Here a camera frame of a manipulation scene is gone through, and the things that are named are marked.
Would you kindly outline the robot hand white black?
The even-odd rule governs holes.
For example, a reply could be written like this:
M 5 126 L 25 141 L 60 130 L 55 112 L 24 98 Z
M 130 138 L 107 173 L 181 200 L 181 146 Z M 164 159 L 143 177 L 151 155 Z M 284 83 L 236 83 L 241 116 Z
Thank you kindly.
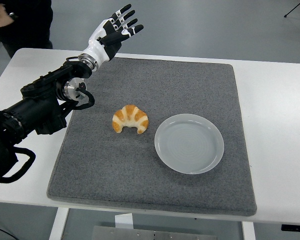
M 114 12 L 109 18 L 103 20 L 95 29 L 88 40 L 88 47 L 82 52 L 90 56 L 94 64 L 100 66 L 104 62 L 113 59 L 122 42 L 143 30 L 142 24 L 137 25 L 138 20 L 131 19 L 135 11 L 128 4 Z

